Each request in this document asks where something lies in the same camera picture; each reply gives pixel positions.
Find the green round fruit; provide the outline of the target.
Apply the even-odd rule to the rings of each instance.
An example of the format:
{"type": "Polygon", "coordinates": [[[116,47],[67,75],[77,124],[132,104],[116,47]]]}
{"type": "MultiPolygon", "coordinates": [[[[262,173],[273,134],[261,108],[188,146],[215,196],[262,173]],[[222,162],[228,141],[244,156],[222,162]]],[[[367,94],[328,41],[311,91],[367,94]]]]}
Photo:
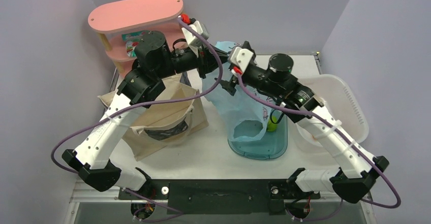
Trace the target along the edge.
{"type": "Polygon", "coordinates": [[[277,122],[277,118],[275,116],[270,116],[267,122],[267,128],[266,131],[267,132],[275,132],[277,130],[278,124],[277,122]]]}

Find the green candy packet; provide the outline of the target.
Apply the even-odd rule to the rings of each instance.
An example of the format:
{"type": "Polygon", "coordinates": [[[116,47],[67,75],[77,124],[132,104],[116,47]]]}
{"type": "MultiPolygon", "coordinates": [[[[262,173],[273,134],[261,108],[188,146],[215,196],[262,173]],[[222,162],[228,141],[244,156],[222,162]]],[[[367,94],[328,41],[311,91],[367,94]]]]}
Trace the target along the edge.
{"type": "Polygon", "coordinates": [[[121,38],[126,46],[126,53],[129,57],[136,57],[135,47],[141,42],[144,35],[150,33],[149,30],[141,30],[132,33],[122,34],[121,38]]]}

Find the beige canvas tote bag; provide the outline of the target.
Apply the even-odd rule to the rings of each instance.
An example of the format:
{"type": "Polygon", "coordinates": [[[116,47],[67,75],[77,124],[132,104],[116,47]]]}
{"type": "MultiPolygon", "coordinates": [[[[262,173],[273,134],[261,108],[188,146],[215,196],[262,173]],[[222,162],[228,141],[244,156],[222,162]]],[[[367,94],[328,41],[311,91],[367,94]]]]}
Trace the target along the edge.
{"type": "MultiPolygon", "coordinates": [[[[183,99],[199,94],[192,88],[187,73],[163,79],[165,90],[156,99],[183,99]]],[[[108,108],[116,90],[98,96],[108,108]]],[[[201,98],[190,101],[152,105],[141,114],[124,134],[134,159],[140,161],[166,146],[185,143],[187,137],[209,125],[201,98]]]]}

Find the light blue plastic grocery bag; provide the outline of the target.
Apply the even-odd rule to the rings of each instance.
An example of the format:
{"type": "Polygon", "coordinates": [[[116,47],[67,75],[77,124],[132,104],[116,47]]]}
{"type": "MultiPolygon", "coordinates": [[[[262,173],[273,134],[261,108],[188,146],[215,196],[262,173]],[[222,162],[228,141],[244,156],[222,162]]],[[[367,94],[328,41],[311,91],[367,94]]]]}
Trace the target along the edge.
{"type": "MultiPolygon", "coordinates": [[[[239,43],[231,41],[217,42],[215,47],[230,52],[234,46],[239,46],[239,43]]],[[[230,64],[223,64],[222,82],[231,79],[233,76],[229,69],[230,64]]],[[[217,62],[215,70],[206,75],[202,79],[202,90],[207,90],[216,82],[219,75],[217,62]]],[[[205,95],[205,98],[213,103],[218,114],[225,123],[228,141],[232,142],[254,142],[261,140],[266,133],[269,113],[268,106],[254,101],[250,98],[239,85],[235,86],[236,92],[234,96],[229,94],[221,87],[222,83],[210,93],[205,95]]]]}

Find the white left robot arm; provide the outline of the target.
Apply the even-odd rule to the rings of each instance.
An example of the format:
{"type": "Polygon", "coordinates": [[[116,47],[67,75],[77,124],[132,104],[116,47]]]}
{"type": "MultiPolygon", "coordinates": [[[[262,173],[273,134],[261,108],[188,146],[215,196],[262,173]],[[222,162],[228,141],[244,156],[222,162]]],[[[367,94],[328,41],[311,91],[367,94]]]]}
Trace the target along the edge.
{"type": "Polygon", "coordinates": [[[226,53],[209,44],[202,35],[196,50],[187,48],[176,55],[171,52],[165,35],[147,30],[135,48],[136,60],[117,89],[110,106],[112,114],[89,126],[89,136],[76,148],[66,150],[62,157],[69,170],[98,191],[113,186],[127,188],[140,199],[151,194],[149,177],[140,169],[124,169],[113,164],[110,156],[133,122],[152,105],[161,105],[159,95],[165,90],[163,79],[180,72],[197,69],[201,74],[221,69],[223,63],[239,65],[234,53],[226,53]]]}

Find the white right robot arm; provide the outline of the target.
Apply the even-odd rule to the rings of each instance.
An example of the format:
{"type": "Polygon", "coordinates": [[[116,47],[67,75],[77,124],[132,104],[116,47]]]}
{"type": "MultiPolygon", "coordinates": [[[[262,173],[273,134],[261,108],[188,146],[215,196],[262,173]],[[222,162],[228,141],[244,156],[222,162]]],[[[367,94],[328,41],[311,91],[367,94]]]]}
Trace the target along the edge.
{"type": "Polygon", "coordinates": [[[338,169],[297,169],[289,178],[290,196],[300,198],[308,192],[336,193],[349,203],[357,203],[371,190],[378,178],[384,178],[389,162],[362,148],[342,128],[323,100],[302,84],[291,71],[293,59],[282,53],[272,55],[266,69],[255,63],[249,50],[230,53],[227,62],[232,73],[223,88],[233,92],[239,85],[245,93],[254,88],[273,99],[270,107],[283,112],[296,125],[312,134],[338,163],[338,169]]]}

